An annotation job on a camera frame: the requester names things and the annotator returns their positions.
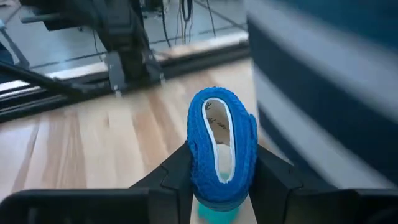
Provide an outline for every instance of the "blue shoe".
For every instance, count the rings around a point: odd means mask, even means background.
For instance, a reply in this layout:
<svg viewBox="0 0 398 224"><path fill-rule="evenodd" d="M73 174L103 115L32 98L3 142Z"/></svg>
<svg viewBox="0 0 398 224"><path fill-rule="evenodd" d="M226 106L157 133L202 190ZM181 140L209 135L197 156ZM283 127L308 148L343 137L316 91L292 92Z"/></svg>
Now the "blue shoe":
<svg viewBox="0 0 398 224"><path fill-rule="evenodd" d="M189 107L187 140L198 201L215 211L237 208L247 197L254 175L254 116L229 90L204 89L193 97Z"/></svg>

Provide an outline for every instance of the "black metal frame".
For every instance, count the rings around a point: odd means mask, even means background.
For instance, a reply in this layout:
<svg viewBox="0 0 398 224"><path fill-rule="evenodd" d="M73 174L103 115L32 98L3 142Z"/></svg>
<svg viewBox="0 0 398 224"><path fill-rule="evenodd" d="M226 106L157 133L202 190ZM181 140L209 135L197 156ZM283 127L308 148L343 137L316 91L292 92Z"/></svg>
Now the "black metal frame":
<svg viewBox="0 0 398 224"><path fill-rule="evenodd" d="M199 53L168 58L159 62L165 79L204 70L224 63L249 58L247 41L238 44L205 50ZM113 92L109 85L109 73L93 73L82 77L57 80L41 74L0 63L0 68L30 85L0 91L0 123L13 119L53 110L62 106L90 100ZM160 77L138 80L128 86L137 90L160 83Z"/></svg>

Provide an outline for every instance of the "black machine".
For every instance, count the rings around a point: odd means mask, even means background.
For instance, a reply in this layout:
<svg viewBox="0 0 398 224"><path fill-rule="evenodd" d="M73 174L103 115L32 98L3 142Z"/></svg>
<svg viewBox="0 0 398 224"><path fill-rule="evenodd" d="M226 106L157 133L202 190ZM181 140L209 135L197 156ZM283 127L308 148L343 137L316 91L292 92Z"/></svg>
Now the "black machine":
<svg viewBox="0 0 398 224"><path fill-rule="evenodd" d="M25 190L0 223L190 223L191 154L184 144L129 189ZM259 146L249 195L258 223L397 223L395 190L337 190Z"/></svg>
<svg viewBox="0 0 398 224"><path fill-rule="evenodd" d="M36 16L24 18L24 22L44 21L49 30L83 24L97 30L108 51L109 71L57 80L1 62L2 71L30 85L0 92L25 90L0 98L0 122L249 57L248 43L241 42L157 62L136 0L21 3L38 8ZM0 204L0 223L189 223L191 163L190 150L184 144L129 189L21 191ZM258 223L398 222L397 191L338 190L261 146L249 196Z"/></svg>

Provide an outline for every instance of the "wooden floor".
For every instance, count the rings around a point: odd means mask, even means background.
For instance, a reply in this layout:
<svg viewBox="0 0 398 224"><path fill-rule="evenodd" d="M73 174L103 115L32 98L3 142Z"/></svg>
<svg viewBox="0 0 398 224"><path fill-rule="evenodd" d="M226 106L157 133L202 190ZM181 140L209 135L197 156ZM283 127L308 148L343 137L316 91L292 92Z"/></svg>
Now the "wooden floor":
<svg viewBox="0 0 398 224"><path fill-rule="evenodd" d="M0 199L22 189L131 186L183 144L190 101L209 86L232 90L256 114L244 60L0 125ZM191 223L202 223L195 205ZM255 223L248 200L236 223Z"/></svg>

